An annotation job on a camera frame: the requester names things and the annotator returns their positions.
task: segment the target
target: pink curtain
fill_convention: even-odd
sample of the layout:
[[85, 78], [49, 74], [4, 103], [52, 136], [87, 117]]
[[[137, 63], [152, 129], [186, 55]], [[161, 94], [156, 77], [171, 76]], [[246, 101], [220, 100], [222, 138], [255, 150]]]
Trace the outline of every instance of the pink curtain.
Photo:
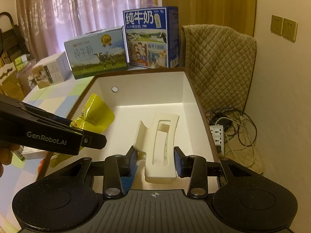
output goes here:
[[123, 10], [152, 3], [153, 0], [17, 0], [17, 15], [29, 51], [40, 60], [64, 51], [64, 42], [75, 36], [123, 25]]

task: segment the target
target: white cable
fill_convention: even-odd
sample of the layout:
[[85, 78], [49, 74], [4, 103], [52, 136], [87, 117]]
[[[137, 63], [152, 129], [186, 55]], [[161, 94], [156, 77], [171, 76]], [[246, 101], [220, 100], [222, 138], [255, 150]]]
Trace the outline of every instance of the white cable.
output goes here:
[[227, 151], [227, 152], [224, 154], [224, 156], [226, 156], [226, 155], [231, 151], [232, 154], [233, 154], [233, 156], [236, 158], [237, 162], [240, 163], [241, 165], [244, 165], [240, 160], [238, 160], [238, 158], [237, 158], [237, 156], [235, 155], [234, 151], [242, 151], [242, 150], [244, 150], [244, 149], [247, 148], [247, 139], [246, 139], [245, 132], [244, 132], [244, 129], [245, 129], [246, 134], [247, 134], [247, 136], [248, 136], [248, 139], [249, 139], [249, 141], [250, 141], [250, 143], [251, 143], [251, 146], [252, 146], [253, 162], [252, 162], [250, 165], [248, 165], [248, 166], [245, 166], [245, 165], [244, 165], [244, 166], [245, 166], [245, 167], [251, 167], [251, 166], [255, 163], [255, 150], [254, 150], [254, 144], [253, 144], [253, 142], [252, 142], [252, 140], [251, 140], [251, 138], [250, 138], [250, 136], [249, 136], [249, 133], [248, 133], [246, 127], [243, 125], [243, 123], [239, 123], [239, 122], [237, 122], [236, 120], [233, 120], [233, 119], [231, 119], [231, 118], [229, 118], [229, 117], [225, 117], [225, 116], [224, 116], [224, 117], [220, 117], [220, 118], [215, 122], [215, 125], [217, 125], [218, 121], [221, 120], [221, 119], [228, 119], [228, 120], [230, 120], [230, 121], [236, 123], [237, 125], [240, 125], [240, 126], [242, 127], [242, 131], [243, 131], [243, 135], [244, 135], [244, 139], [245, 139], [245, 143], [246, 143], [246, 146], [244, 146], [243, 148], [241, 148], [241, 149], [234, 149], [234, 150], [233, 150], [233, 149], [231, 148], [231, 146], [230, 146], [230, 142], [229, 142], [228, 135], [224, 132], [224, 134], [226, 135], [227, 141], [228, 141], [229, 149], [230, 149], [229, 151]]

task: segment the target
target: cream wall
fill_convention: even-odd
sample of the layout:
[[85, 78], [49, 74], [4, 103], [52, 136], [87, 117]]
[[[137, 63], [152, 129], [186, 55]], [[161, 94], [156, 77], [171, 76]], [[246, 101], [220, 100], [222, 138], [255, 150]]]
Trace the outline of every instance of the cream wall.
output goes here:
[[[271, 15], [298, 22], [296, 43], [270, 32]], [[311, 0], [257, 0], [254, 37], [246, 113], [259, 130], [265, 176], [298, 200], [291, 229], [311, 232]]]
[[[16, 12], [16, 0], [0, 0], [0, 13], [8, 12], [11, 14], [15, 24], [18, 24], [17, 21], [17, 12]], [[0, 18], [0, 28], [3, 32], [12, 28], [10, 20], [6, 16]]]

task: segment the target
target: white cardboard box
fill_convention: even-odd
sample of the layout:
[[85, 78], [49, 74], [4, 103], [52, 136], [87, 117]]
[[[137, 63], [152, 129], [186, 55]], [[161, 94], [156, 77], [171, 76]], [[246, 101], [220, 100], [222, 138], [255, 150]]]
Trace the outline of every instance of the white cardboard box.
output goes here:
[[21, 153], [25, 159], [45, 158], [48, 155], [47, 151], [24, 146]]
[[60, 52], [41, 59], [32, 68], [32, 73], [40, 89], [65, 81], [71, 73], [66, 53]]

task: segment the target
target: human hand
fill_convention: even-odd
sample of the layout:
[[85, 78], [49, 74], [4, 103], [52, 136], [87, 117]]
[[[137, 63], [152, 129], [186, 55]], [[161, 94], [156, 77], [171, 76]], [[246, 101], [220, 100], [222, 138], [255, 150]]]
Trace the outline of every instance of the human hand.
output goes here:
[[18, 150], [19, 147], [12, 143], [8, 148], [0, 148], [0, 177], [3, 174], [3, 165], [7, 166], [12, 162], [12, 152]]

